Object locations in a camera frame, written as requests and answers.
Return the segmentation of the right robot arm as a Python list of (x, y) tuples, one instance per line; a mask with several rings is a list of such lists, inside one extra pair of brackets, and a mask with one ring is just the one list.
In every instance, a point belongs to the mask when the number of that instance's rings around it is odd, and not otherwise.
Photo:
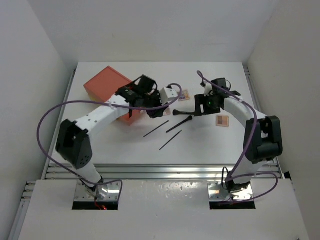
[(242, 100), (240, 93), (227, 87), (225, 78), (202, 78), (204, 93), (195, 95), (196, 117), (226, 111), (245, 129), (243, 151), (227, 174), (223, 187), (229, 193), (248, 187), (260, 167), (283, 153), (281, 123), (277, 116), (267, 116)]

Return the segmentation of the black medium makeup brush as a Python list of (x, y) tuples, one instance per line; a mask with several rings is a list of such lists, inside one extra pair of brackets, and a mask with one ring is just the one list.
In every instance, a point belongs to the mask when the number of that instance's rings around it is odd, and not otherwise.
[(192, 119), (193, 119), (193, 117), (191, 115), (188, 116), (186, 119), (182, 120), (181, 122), (179, 122), (176, 125), (174, 125), (173, 127), (171, 127), (169, 130), (167, 130), (166, 133), (173, 131), (174, 129), (180, 127), (181, 125), (185, 124), (186, 122), (191, 121)]

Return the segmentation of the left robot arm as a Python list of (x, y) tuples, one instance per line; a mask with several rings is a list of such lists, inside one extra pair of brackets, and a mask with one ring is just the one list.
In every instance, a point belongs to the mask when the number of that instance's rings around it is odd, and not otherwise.
[(154, 80), (142, 75), (137, 80), (120, 87), (106, 105), (102, 105), (86, 116), (74, 121), (64, 120), (59, 129), (55, 150), (69, 162), (75, 172), (82, 177), (81, 182), (95, 192), (97, 184), (103, 182), (91, 162), (92, 143), (104, 127), (118, 118), (130, 114), (131, 108), (147, 108), (150, 118), (163, 116), (163, 105), (176, 97), (170, 88), (158, 90)]

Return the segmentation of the black powder brush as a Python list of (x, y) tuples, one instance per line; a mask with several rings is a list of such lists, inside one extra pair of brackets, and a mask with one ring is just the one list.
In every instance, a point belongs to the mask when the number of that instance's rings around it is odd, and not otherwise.
[(179, 115), (195, 116), (195, 112), (179, 111), (179, 110), (176, 110), (176, 109), (174, 109), (174, 110), (172, 111), (172, 114), (173, 114), (174, 116), (179, 116)]

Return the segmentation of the thin black liner brush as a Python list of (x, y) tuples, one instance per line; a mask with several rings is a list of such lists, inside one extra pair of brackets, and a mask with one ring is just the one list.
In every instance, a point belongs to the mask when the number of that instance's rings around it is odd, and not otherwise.
[(153, 130), (151, 130), (150, 132), (148, 132), (147, 134), (145, 134), (143, 136), (143, 138), (147, 137), (148, 135), (150, 135), (151, 133), (155, 132), (156, 130), (158, 130), (159, 128), (161, 128), (162, 126), (166, 125), (169, 122), (169, 120), (165, 121), (164, 123), (160, 124), (159, 126), (157, 126), (156, 128), (154, 128)]

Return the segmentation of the orange drawer box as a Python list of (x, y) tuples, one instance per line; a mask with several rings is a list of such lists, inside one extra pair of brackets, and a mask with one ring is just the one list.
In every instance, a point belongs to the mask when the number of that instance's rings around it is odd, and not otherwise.
[(94, 95), (100, 102), (106, 102), (121, 87), (124, 87), (132, 81), (115, 70), (107, 66), (96, 76), (86, 82), (83, 87), (88, 95)]

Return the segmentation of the orange top drawer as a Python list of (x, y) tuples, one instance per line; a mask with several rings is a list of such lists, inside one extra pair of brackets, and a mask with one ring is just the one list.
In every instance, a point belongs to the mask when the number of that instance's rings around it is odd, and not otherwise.
[(136, 121), (138, 121), (145, 112), (142, 110), (130, 110), (129, 113), (118, 118), (122, 123), (130, 126)]

